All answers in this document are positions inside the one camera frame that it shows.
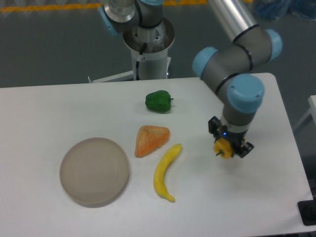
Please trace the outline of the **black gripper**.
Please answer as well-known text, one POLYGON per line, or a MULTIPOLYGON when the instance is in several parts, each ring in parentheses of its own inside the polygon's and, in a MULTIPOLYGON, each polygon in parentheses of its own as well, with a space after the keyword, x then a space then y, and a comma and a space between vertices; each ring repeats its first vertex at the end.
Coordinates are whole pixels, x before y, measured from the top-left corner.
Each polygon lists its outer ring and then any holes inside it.
POLYGON ((234 156, 244 158, 254 149, 254 145, 244 139, 248 130, 243 132, 229 131, 226 125, 220 124, 220 120, 216 116, 208 121, 208 131, 215 138, 215 142, 220 138, 227 140, 233 147, 234 156))

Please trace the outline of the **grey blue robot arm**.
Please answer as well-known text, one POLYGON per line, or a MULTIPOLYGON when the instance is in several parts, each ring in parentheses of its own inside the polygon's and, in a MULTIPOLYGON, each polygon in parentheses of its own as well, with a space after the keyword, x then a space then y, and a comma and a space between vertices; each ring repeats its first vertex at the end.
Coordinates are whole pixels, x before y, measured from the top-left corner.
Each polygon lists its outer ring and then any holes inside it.
MULTIPOLYGON (((262 29, 240 0, 211 0, 209 5, 232 46, 204 48, 195 56, 192 69, 224 105, 221 117, 208 123, 215 153, 243 158, 253 149, 245 135, 265 92, 250 71, 279 56, 282 39, 276 31, 262 29)), ((162 1, 107 0, 98 12, 110 34, 123 35, 135 80, 167 77, 167 52, 175 33, 162 15, 162 1)))

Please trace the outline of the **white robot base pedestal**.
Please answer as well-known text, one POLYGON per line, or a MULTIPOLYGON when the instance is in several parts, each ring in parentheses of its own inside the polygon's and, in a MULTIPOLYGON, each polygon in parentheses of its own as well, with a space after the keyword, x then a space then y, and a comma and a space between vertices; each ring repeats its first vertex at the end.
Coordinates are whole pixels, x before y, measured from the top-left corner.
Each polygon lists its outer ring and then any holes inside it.
POLYGON ((123 33, 124 43, 131 53, 132 70, 91 82, 166 79, 171 61, 168 50, 174 39, 174 27, 165 17, 159 25, 150 29, 133 27, 123 33))

